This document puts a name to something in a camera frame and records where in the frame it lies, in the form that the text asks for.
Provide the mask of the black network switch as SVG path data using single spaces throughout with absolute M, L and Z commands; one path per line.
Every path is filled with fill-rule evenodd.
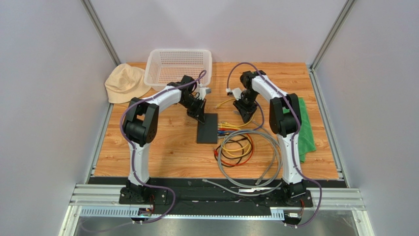
M 218 142 L 218 114 L 204 113 L 205 123 L 198 123 L 196 142 L 198 144 L 216 144 Z

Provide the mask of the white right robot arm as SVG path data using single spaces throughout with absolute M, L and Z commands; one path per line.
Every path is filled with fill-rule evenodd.
M 306 193 L 301 174 L 298 132 L 301 126 L 299 98 L 278 88 L 263 71 L 246 71 L 240 76 L 244 91 L 233 90 L 233 105 L 243 122 L 250 121 L 257 109 L 256 98 L 261 95 L 269 102 L 269 126 L 277 135 L 281 149 L 283 175 L 281 200 L 287 206 L 300 203 Z

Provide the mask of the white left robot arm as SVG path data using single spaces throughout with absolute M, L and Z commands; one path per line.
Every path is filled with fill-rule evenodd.
M 120 131 L 130 145 L 130 174 L 121 196 L 135 203 L 146 203 L 150 199 L 153 185 L 149 184 L 149 151 L 154 140 L 159 114 L 174 104 L 186 108 L 189 117 L 200 124 L 205 124 L 205 95 L 193 94 L 201 88 L 200 80 L 206 71 L 203 70 L 198 79 L 183 76 L 179 82 L 170 82 L 163 90 L 143 99 L 132 98 L 129 107 L 120 119 Z

